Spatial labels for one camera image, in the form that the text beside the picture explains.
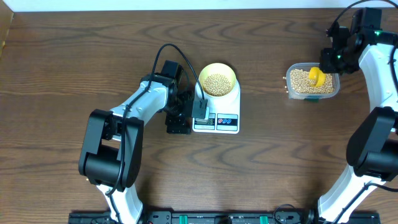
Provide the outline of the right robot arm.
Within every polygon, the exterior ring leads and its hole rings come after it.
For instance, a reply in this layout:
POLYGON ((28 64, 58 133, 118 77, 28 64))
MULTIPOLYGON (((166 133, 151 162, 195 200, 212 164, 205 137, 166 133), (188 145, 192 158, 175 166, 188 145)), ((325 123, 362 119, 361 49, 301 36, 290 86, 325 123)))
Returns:
POLYGON ((333 21, 326 35, 332 46, 321 51, 324 73, 362 71, 370 113, 346 148, 347 166, 317 202, 310 223, 348 223, 355 208, 376 188, 397 176, 397 34, 381 29, 380 9, 365 7, 353 15, 351 27, 333 21))

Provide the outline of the yellow measuring scoop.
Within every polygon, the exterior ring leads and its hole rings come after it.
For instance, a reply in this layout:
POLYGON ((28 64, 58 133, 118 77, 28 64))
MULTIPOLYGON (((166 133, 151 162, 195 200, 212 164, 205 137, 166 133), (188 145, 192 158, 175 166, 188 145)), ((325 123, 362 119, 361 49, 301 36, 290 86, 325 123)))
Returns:
POLYGON ((310 82, 310 86, 321 87, 326 82, 326 74, 318 67, 312 67, 308 73, 308 80, 310 82))

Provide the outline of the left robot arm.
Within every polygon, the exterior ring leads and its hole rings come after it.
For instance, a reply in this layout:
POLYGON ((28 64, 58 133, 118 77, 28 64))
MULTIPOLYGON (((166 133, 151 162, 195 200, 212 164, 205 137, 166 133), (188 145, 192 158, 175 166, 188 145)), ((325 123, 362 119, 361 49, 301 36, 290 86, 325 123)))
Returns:
POLYGON ((148 121, 164 111, 169 134, 191 132, 184 112, 193 93, 178 90, 183 72, 179 63, 167 60, 160 73, 142 78, 124 103, 109 111, 95 109, 88 118, 78 171, 106 197, 117 223, 139 223, 144 210, 134 183, 148 121))

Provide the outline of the white digital kitchen scale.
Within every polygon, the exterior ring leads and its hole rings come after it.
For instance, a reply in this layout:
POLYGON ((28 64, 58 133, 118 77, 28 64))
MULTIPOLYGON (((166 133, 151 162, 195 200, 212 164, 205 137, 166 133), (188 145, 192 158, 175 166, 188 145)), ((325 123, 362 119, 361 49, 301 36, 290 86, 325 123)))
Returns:
POLYGON ((238 134, 240 129, 240 85, 237 81, 233 90, 225 96, 210 96, 208 100, 209 117, 207 120, 193 118, 192 128, 198 133, 238 134))

